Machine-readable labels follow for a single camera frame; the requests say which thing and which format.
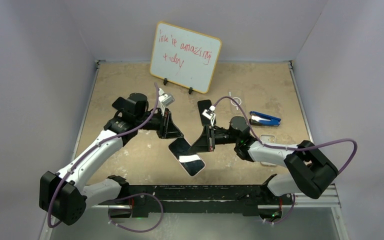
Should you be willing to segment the beige phone case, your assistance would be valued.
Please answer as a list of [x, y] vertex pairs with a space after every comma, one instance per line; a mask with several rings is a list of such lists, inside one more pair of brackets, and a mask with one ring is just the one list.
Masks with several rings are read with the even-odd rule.
[[[269, 143], [269, 144], [276, 144], [277, 143], [276, 137], [274, 135], [261, 134], [259, 136], [259, 138], [262, 142], [265, 142], [265, 143]], [[272, 164], [269, 162], [260, 162], [260, 164], [262, 166], [266, 166], [266, 167], [275, 167], [276, 166], [275, 164]]]

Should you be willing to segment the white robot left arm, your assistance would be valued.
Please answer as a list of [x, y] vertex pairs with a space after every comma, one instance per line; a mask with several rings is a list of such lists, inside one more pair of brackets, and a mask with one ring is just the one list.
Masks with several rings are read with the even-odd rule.
[[182, 138], [183, 134], [172, 120], [168, 106], [174, 97], [158, 90], [154, 107], [148, 109], [146, 95], [132, 93], [128, 98], [117, 98], [112, 107], [114, 117], [103, 127], [86, 150], [56, 173], [45, 172], [39, 183], [39, 207], [47, 212], [49, 227], [51, 217], [72, 225], [89, 208], [105, 201], [118, 205], [129, 199], [129, 183], [124, 177], [110, 175], [99, 183], [88, 185], [89, 179], [112, 155], [124, 147], [139, 130], [155, 131], [160, 139]]

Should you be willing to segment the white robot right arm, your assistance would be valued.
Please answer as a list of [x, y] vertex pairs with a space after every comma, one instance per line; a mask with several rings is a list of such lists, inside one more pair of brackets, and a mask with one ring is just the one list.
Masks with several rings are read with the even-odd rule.
[[205, 125], [189, 153], [213, 152], [216, 145], [234, 144], [236, 155], [248, 162], [285, 167], [288, 173], [273, 174], [264, 183], [260, 196], [268, 204], [285, 194], [303, 193], [318, 199], [339, 175], [337, 167], [308, 140], [297, 145], [260, 143], [251, 134], [247, 120], [234, 116], [227, 129]]

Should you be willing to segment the clear magsafe phone case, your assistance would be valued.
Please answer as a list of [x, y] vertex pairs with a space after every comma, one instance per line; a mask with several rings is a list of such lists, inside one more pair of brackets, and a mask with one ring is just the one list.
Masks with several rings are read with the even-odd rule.
[[230, 96], [234, 101], [229, 99], [229, 106], [230, 111], [234, 115], [242, 115], [242, 111], [246, 112], [246, 101], [245, 101], [245, 94], [243, 90], [241, 89], [229, 89], [228, 90], [228, 96]]

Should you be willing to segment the blue black stapler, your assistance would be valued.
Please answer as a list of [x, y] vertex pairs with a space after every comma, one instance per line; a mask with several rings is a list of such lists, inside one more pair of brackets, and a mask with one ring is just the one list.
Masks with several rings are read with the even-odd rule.
[[250, 111], [249, 114], [249, 123], [253, 126], [278, 127], [282, 120], [281, 118], [257, 111]]

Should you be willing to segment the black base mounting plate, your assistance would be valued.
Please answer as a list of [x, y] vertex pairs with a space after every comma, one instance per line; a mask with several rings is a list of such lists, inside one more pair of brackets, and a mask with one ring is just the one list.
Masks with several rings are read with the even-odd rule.
[[[265, 185], [130, 185], [113, 204], [131, 205], [133, 218], [150, 213], [241, 214], [244, 217], [280, 218], [282, 200], [292, 204], [290, 193], [273, 195]], [[258, 209], [275, 204], [278, 209]]]

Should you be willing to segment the yellow framed whiteboard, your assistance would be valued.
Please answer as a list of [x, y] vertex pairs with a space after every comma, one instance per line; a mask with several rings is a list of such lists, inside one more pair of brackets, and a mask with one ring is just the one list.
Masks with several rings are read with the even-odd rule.
[[215, 72], [222, 41], [166, 22], [155, 29], [149, 72], [159, 79], [205, 94]]

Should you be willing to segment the aluminium frame rail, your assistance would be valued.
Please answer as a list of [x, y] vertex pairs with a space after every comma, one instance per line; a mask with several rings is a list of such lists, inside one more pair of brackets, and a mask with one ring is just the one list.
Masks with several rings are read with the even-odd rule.
[[[312, 199], [301, 192], [295, 193], [295, 208], [338, 208], [341, 207], [340, 200], [338, 197], [338, 192], [335, 185], [330, 185], [327, 190], [322, 193], [318, 199]], [[283, 208], [290, 208], [291, 203], [287, 203], [287, 200], [292, 200], [292, 197], [282, 200]], [[276, 201], [275, 204], [258, 204], [256, 205], [258, 209], [279, 209], [279, 201]], [[131, 205], [129, 204], [115, 204], [112, 202], [104, 202], [93, 206], [92, 208], [109, 208], [109, 209], [123, 209], [130, 210]]]

